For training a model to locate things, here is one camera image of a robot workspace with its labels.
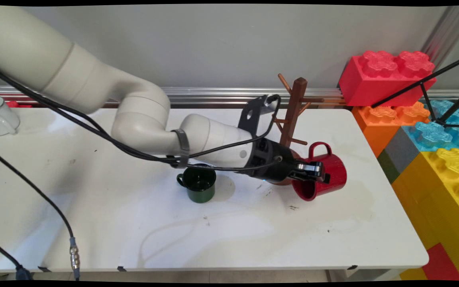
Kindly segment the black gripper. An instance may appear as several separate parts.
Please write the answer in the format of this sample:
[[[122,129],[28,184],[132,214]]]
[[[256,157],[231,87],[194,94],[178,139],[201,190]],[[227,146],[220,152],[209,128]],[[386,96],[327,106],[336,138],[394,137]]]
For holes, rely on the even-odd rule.
[[[277,162],[275,165],[246,171],[245,174],[275,185],[290,185],[292,179],[288,178],[288,175],[293,163],[299,158],[299,154],[289,147],[280,145],[278,142],[263,138],[254,143],[253,152],[245,166],[267,165],[275,162],[278,157],[281,157],[282,161]],[[296,161],[293,169],[293,179],[328,184],[330,183],[330,174],[326,172],[326,166],[321,161]]]

